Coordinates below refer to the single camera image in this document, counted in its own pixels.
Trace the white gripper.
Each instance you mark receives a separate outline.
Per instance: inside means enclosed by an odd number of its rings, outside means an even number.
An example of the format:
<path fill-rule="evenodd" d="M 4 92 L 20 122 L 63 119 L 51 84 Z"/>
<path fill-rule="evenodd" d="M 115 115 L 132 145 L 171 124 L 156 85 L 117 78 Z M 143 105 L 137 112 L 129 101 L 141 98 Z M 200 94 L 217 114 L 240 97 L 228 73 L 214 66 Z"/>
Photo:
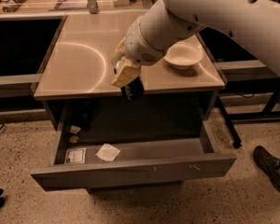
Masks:
<path fill-rule="evenodd" d="M 129 85 L 140 76 L 141 65 L 151 66 L 164 56 L 162 51 L 154 49 L 144 38 L 141 19 L 142 16 L 133 22 L 111 56 L 115 73 L 111 84 L 115 87 L 123 88 Z"/>

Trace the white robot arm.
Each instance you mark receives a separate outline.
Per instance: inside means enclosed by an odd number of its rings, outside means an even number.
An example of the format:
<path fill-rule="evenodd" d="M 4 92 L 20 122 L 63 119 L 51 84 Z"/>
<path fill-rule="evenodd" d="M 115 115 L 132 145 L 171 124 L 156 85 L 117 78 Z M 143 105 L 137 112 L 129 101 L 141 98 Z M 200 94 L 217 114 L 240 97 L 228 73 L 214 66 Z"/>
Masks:
<path fill-rule="evenodd" d="M 112 84 L 122 88 L 177 41 L 209 27 L 230 37 L 280 77 L 280 4 L 271 0 L 158 0 L 119 42 Z"/>

